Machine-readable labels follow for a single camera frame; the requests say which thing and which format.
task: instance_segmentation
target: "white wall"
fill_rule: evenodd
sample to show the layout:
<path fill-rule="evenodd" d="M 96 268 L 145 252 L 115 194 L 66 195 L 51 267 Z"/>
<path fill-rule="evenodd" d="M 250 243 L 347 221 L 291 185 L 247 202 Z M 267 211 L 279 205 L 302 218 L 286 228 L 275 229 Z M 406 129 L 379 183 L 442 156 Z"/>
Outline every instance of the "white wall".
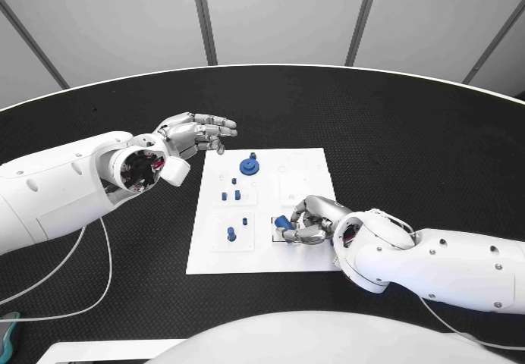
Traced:
<path fill-rule="evenodd" d="M 374 0 L 355 66 L 464 82 L 518 3 Z"/>
<path fill-rule="evenodd" d="M 61 87 L 2 14 L 0 45 L 0 108 L 5 108 Z"/>
<path fill-rule="evenodd" d="M 220 64 L 345 65 L 361 0 L 208 0 Z"/>
<path fill-rule="evenodd" d="M 207 65 L 194 0 L 8 0 L 66 81 Z"/>
<path fill-rule="evenodd" d="M 513 96 L 525 91 L 525 14 L 517 20 L 471 84 Z"/>

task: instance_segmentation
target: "green object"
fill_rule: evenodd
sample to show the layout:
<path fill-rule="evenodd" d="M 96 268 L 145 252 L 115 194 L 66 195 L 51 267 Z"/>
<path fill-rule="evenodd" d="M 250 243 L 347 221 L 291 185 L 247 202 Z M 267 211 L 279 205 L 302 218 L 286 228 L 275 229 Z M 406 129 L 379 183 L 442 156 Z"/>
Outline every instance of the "green object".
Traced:
<path fill-rule="evenodd" d="M 8 313 L 0 319 L 19 319 L 21 313 Z M 0 364 L 6 364 L 15 353 L 17 341 L 17 328 L 18 322 L 0 322 L 0 335 L 4 338 L 4 345 L 0 346 Z"/>

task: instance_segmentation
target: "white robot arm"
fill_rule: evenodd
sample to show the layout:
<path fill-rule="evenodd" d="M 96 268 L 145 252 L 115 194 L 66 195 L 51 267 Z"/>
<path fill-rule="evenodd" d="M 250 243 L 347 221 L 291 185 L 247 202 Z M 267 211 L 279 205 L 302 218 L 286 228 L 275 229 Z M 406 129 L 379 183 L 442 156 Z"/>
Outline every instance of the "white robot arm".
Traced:
<path fill-rule="evenodd" d="M 198 150 L 224 153 L 237 124 L 182 113 L 151 134 L 97 135 L 0 166 L 0 255 L 81 229 L 162 177 L 181 186 Z"/>
<path fill-rule="evenodd" d="M 321 196 L 298 205 L 292 223 L 302 215 L 308 227 L 279 227 L 285 239 L 308 244 L 334 239 L 335 264 L 370 292 L 396 282 L 429 300 L 525 314 L 524 242 L 458 231 L 415 232 L 386 212 L 354 212 Z"/>

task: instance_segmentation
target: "robotic hand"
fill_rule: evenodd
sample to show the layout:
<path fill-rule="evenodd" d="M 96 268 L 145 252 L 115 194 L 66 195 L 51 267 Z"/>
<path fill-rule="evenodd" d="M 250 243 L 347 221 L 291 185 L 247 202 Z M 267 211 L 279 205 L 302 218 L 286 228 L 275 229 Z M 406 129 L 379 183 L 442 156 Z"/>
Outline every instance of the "robotic hand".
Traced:
<path fill-rule="evenodd" d="M 115 131 L 0 165 L 0 255 L 81 229 L 162 177 L 181 186 L 200 150 L 224 153 L 237 124 L 182 113 L 151 134 Z"/>
<path fill-rule="evenodd" d="M 459 231 L 415 231 L 399 218 L 373 209 L 354 212 L 321 196 L 298 205 L 306 228 L 278 228 L 304 244 L 334 239 L 335 264 L 370 292 L 392 282 L 416 294 L 480 311 L 525 314 L 525 243 Z"/>

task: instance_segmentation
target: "black table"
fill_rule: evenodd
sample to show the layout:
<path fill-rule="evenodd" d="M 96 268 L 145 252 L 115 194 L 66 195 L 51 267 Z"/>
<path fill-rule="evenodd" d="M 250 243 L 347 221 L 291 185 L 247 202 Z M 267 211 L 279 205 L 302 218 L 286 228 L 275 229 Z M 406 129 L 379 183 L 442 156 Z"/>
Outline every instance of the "black table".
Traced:
<path fill-rule="evenodd" d="M 152 132 L 184 111 L 239 122 L 229 149 L 324 147 L 338 201 L 415 228 L 525 239 L 525 106 L 436 80 L 342 67 L 239 66 L 171 71 L 58 93 L 0 112 L 0 162 L 113 130 Z M 403 287 L 360 289 L 338 272 L 187 275 L 204 153 L 181 188 L 165 181 L 106 217 L 115 281 L 89 313 L 24 324 L 18 362 L 58 341 L 187 338 L 269 312 L 380 315 L 446 332 Z M 77 233 L 0 256 L 2 297 L 53 270 Z M 90 306 L 107 284 L 99 222 L 55 277 L 2 307 L 27 317 Z M 525 345 L 525 317 L 435 303 L 461 330 Z M 501 351 L 525 362 L 525 354 Z"/>

